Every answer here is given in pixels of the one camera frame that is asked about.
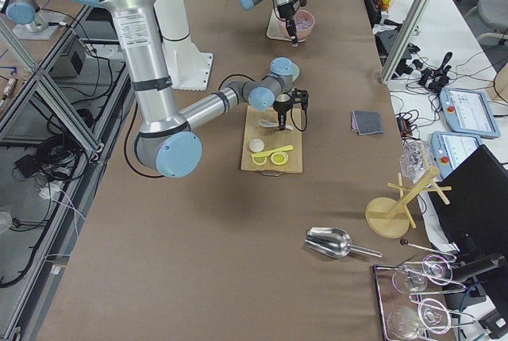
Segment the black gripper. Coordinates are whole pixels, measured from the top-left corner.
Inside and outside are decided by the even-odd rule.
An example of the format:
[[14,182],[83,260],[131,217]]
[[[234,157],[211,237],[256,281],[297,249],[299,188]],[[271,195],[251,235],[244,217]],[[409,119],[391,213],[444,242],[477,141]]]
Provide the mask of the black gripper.
[[286,129],[287,112],[293,107],[293,97],[291,94],[280,94],[273,103],[273,109],[278,113],[278,130]]
[[275,0],[279,17],[285,21],[288,36],[293,47],[298,47],[297,26],[294,22],[294,15],[299,7],[306,6],[307,0]]

